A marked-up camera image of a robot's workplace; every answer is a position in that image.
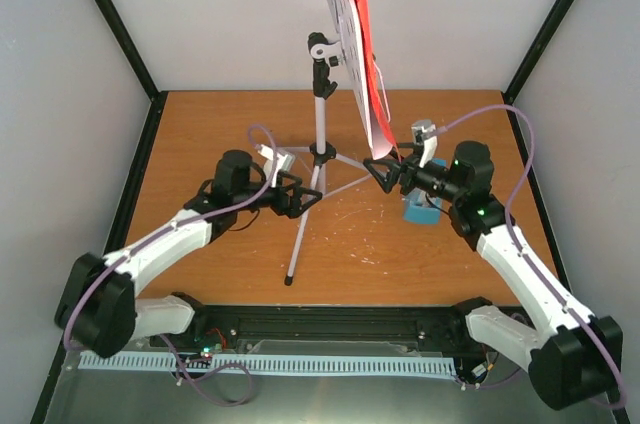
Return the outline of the blue metronome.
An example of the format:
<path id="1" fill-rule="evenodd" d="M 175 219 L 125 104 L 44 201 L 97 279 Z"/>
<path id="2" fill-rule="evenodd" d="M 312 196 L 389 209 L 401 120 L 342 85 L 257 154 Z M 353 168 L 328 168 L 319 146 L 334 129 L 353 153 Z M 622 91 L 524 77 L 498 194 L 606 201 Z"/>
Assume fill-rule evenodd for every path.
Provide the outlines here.
<path id="1" fill-rule="evenodd" d="M 403 197 L 403 219 L 417 225 L 436 225 L 445 213 L 441 198 L 429 197 L 424 191 L 413 189 Z"/>

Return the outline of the white perforated music stand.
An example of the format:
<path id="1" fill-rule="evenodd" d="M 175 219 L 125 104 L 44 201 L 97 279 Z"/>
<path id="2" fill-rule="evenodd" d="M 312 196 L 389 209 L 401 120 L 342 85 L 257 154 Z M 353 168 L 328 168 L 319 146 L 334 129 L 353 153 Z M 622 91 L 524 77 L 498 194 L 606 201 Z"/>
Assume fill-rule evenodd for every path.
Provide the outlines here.
<path id="1" fill-rule="evenodd" d="M 332 80 L 331 70 L 344 66 L 347 70 L 369 149 L 375 158 L 392 149 L 384 136 L 383 127 L 390 115 L 383 112 L 378 118 L 374 110 L 374 92 L 377 90 L 376 67 L 367 64 L 365 53 L 364 14 L 358 10 L 356 0 L 327 0 L 335 38 L 313 32 L 307 38 L 312 64 L 312 93 L 315 111 L 315 139 L 308 147 L 292 147 L 294 153 L 306 152 L 313 157 L 311 187 L 324 195 L 327 190 L 328 163 L 337 160 L 355 169 L 363 167 L 358 161 L 338 153 L 328 141 L 327 103 L 338 87 Z"/>

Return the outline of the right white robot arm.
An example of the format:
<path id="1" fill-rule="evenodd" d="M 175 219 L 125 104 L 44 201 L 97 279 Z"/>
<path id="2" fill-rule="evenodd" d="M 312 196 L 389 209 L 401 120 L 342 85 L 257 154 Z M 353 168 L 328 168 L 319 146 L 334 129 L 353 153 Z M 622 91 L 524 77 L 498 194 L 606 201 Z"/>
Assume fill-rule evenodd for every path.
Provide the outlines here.
<path id="1" fill-rule="evenodd" d="M 466 313 L 466 332 L 525 371 L 548 407 L 561 410 L 622 386 L 620 326 L 581 304 L 527 244 L 491 191 L 487 145 L 459 143 L 450 166 L 423 162 L 415 153 L 363 164 L 385 193 L 420 190 L 449 203 L 455 232 L 500 275 L 530 319 L 523 324 L 483 304 Z"/>

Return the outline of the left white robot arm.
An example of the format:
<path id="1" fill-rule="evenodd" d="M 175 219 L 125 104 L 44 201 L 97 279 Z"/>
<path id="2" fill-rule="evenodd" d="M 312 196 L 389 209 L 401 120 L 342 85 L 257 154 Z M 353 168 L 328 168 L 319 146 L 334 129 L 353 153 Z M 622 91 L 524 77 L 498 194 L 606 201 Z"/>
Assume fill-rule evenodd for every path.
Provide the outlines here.
<path id="1" fill-rule="evenodd" d="M 269 147 L 262 152 L 268 158 L 263 166 L 245 151 L 225 152 L 213 178 L 167 223 L 104 256 L 78 257 L 54 315 L 65 348 L 109 358 L 132 340 L 159 334 L 174 334 L 190 347 L 201 344 L 208 322 L 196 313 L 197 301 L 180 293 L 156 299 L 140 294 L 179 260 L 229 232 L 239 212 L 269 208 L 296 219 L 322 199 L 290 174 L 292 154 Z"/>

